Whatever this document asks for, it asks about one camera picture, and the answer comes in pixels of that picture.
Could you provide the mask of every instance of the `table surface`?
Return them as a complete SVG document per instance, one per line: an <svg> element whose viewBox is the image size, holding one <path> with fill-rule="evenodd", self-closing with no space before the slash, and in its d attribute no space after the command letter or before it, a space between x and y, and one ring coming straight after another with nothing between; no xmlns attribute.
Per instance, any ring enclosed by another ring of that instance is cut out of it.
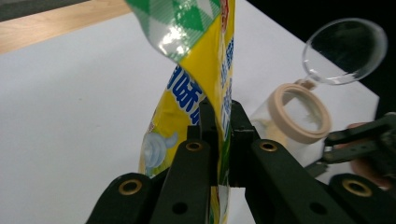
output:
<svg viewBox="0 0 396 224"><path fill-rule="evenodd" d="M233 99L248 115L280 84L305 77L304 43L236 0ZM108 184L136 172L144 132L175 64L133 13L0 55L0 223L84 223ZM332 129L370 121L378 97L359 82L314 93ZM316 160L321 142L291 152ZM319 178L327 183L347 164ZM232 189L229 223L254 223Z"/></svg>

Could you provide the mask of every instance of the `dark background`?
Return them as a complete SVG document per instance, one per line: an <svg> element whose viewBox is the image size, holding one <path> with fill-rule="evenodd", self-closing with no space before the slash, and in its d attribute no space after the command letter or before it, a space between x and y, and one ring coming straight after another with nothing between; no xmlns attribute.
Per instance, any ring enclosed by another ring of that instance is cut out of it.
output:
<svg viewBox="0 0 396 224"><path fill-rule="evenodd" d="M342 18L363 18L382 26L388 36L387 56L361 83L380 97L376 119L396 112L396 7L392 1L248 1L304 42L322 25Z"/></svg>

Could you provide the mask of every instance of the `green checkered pattern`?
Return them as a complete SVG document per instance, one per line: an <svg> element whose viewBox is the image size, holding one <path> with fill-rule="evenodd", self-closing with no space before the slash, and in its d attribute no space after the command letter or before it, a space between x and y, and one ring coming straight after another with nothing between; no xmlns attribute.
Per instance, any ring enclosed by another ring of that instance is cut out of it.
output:
<svg viewBox="0 0 396 224"><path fill-rule="evenodd" d="M219 0L125 0L148 41L179 62L220 14Z"/></svg>

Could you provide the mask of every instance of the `transparent jar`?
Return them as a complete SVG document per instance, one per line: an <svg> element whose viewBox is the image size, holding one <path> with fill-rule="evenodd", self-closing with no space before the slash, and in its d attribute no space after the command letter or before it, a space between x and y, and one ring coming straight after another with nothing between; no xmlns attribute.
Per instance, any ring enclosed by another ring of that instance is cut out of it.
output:
<svg viewBox="0 0 396 224"><path fill-rule="evenodd" d="M279 86L250 117L262 139L271 139L287 149L301 148L325 137L331 118L325 105L306 87Z"/></svg>

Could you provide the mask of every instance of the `hand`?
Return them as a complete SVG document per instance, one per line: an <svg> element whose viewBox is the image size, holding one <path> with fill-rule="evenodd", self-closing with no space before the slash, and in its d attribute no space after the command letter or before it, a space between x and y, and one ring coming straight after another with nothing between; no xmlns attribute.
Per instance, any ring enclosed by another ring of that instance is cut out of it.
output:
<svg viewBox="0 0 396 224"><path fill-rule="evenodd" d="M353 124L349 124L347 127L350 128L356 128L359 127L361 125L363 125L365 123L353 123ZM350 162L350 166L352 168L352 171L356 174L356 175L361 175L367 179L369 179L370 181L372 181L373 183L377 184L379 187L382 187L384 189L390 189L392 187L391 182L385 178L384 176L382 176L374 167L373 165L370 163L370 160L368 160L367 158L360 158L360 159L356 159Z"/></svg>

